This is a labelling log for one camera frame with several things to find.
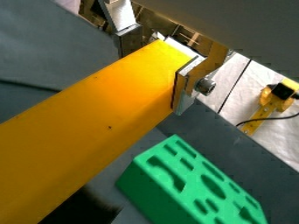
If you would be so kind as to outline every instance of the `gray surface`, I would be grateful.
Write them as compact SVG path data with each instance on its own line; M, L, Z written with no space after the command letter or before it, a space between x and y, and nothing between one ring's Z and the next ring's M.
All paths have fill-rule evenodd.
M177 134L242 186L260 202L269 223L297 223L299 173L206 106L197 102L157 128L166 136Z
M0 81L0 124L54 94L50 90Z
M50 0L0 1L0 80L64 89L117 60L112 38Z
M228 48L278 70L299 74L297 1L134 0Z

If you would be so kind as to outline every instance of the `metal bracket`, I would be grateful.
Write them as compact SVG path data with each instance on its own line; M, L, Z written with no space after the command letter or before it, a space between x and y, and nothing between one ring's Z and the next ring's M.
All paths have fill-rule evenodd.
M97 0L112 27L118 58L142 47L142 26L136 23L129 0Z
M142 26L140 24L130 25L114 34L113 39L118 57L124 58L142 47Z
M202 58L196 56L174 73L172 88L172 112L178 116L193 104L198 92L192 90L186 95L186 86L189 82L188 72L201 63Z
M158 31L153 31L153 34L148 39L148 43L154 42L157 39L164 40L164 35Z

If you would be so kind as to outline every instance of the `yellow rectangular block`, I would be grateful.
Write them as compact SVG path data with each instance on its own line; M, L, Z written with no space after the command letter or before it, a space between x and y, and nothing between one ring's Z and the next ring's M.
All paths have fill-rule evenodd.
M284 78L281 80L281 83L288 87L290 88L294 92L299 90L299 83L294 82L293 80L289 80L286 78Z
M170 114L188 60L157 40L0 125L0 223L37 223Z

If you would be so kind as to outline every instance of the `metal clamp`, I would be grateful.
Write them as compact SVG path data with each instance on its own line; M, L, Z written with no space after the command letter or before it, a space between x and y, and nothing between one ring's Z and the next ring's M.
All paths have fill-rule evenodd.
M142 26L136 22L129 0L97 0L114 33L118 58L142 47Z
M186 86L189 82L188 72L201 63L202 58L196 56L174 73L173 90L172 90L172 112L178 116L185 109L193 104L198 95L192 90L190 95L186 94Z
M222 65L226 55L228 48L212 42L206 59L192 59L176 72L172 91L172 111L176 115L193 104L198 93L208 95L216 87L210 74Z

